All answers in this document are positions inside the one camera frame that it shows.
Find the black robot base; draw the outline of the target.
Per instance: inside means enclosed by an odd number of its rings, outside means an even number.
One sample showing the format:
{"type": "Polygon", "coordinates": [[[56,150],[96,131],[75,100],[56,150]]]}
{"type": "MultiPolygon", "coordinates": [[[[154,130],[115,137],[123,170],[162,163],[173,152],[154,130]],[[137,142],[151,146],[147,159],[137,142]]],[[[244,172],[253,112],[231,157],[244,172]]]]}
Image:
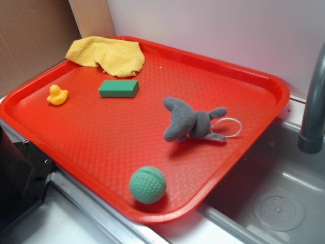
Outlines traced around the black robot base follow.
{"type": "Polygon", "coordinates": [[[1,128],[1,233],[39,208],[53,160],[32,142],[12,142],[1,128]]]}

